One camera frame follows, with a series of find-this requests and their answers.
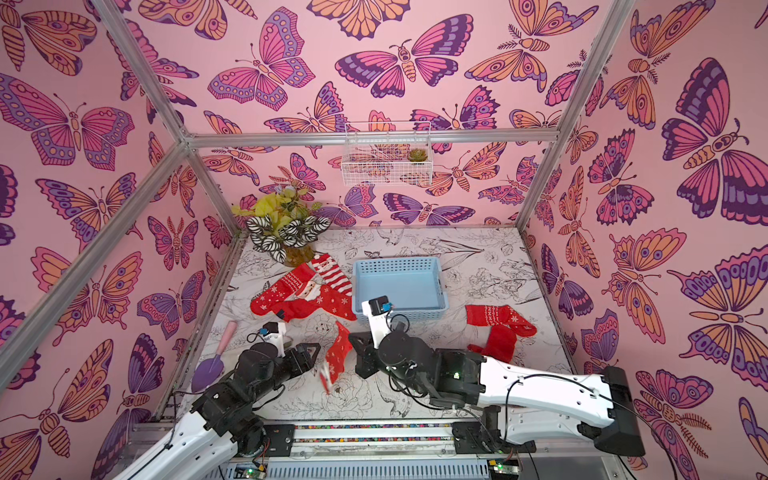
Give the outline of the light blue plastic basket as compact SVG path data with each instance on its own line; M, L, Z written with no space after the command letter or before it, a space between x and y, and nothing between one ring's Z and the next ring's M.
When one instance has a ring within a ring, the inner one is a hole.
M358 260L352 272L353 312L361 320L364 301L386 296L395 313L411 321L439 320L449 308L437 257Z

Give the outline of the red santa snowflake sock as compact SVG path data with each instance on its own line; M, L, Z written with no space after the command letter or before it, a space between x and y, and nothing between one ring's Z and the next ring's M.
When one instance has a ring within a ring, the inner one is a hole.
M319 310L341 319L357 320L349 295L314 281L308 282L303 289L276 303L272 308L272 312L285 322L308 318Z
M346 358L353 350L353 346L349 340L349 329L339 321L336 322L336 327L336 338L326 352L324 360L318 368L318 376L327 395L331 394L333 385L345 371Z

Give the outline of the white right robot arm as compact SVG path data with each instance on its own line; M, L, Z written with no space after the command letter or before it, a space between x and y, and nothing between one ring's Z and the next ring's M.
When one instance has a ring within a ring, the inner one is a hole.
M597 374L567 375L500 362L479 353L433 349L405 332L385 336L352 333L358 355L356 373L390 377L404 394L424 399L440 410L469 406L524 407L531 421L505 416L496 426L501 440L524 444L568 435L592 441L602 452L641 457L645 446L625 371L608 366Z

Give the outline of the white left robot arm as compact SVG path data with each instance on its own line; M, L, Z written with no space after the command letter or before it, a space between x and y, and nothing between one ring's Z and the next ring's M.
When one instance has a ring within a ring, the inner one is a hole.
M116 477L201 479L236 456L262 454L268 436L256 404L310 372L319 353L318 343L300 343L283 355L267 342L242 351L235 368L209 386L165 437Z

